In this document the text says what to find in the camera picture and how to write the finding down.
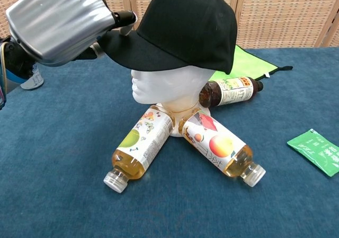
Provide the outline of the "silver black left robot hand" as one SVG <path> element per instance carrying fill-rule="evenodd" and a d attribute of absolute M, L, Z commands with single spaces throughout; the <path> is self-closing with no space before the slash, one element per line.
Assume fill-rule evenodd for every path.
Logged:
<path fill-rule="evenodd" d="M 137 22 L 133 11 L 113 12 L 105 0 L 18 0 L 6 18 L 15 59 L 51 67 L 75 59 L 108 31 L 127 35 Z"/>

